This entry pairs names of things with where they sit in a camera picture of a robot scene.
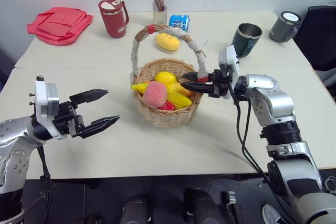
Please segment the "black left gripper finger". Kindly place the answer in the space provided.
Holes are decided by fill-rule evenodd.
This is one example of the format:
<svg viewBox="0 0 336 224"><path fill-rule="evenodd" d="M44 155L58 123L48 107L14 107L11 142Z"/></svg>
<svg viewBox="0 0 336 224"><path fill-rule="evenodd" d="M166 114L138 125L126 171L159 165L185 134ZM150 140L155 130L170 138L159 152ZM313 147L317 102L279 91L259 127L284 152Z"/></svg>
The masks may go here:
<svg viewBox="0 0 336 224"><path fill-rule="evenodd" d="M78 93L75 95L72 95L69 97L71 104L74 109L78 107L78 105L82 103L90 103L96 100L99 100L104 95L108 94L108 90L102 90L102 89L92 89L89 91L85 91L82 93Z"/></svg>
<svg viewBox="0 0 336 224"><path fill-rule="evenodd" d="M89 126L83 127L79 131L78 136L80 136L81 138L88 138L92 135L96 135L96 134L106 130L107 128L109 128L113 124L115 124L115 122L119 118L120 118L120 116L116 115L116 116L110 116L110 117L98 119L98 120L92 122Z"/></svg>

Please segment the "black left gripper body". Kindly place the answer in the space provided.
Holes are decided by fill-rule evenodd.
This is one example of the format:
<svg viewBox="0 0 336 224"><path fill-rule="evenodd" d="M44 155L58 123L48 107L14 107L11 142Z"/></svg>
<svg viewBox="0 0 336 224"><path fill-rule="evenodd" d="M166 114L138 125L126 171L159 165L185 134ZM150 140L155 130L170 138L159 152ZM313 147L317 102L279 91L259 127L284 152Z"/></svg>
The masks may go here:
<svg viewBox="0 0 336 224"><path fill-rule="evenodd" d="M63 102L59 105L58 114L52 121L60 134L79 136L84 128L82 116L77 114L78 105L72 101Z"/></svg>

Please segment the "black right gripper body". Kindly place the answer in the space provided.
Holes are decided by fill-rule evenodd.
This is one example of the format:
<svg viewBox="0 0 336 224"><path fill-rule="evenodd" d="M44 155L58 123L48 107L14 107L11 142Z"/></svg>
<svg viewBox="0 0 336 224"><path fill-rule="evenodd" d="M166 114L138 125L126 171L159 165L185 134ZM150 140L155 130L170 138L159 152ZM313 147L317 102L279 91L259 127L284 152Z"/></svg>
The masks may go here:
<svg viewBox="0 0 336 224"><path fill-rule="evenodd" d="M208 96L212 98L230 99L231 94L229 91L229 87L232 83L232 74L226 73L225 75L223 75L220 70L216 69L212 73L211 77L212 89Z"/></svg>

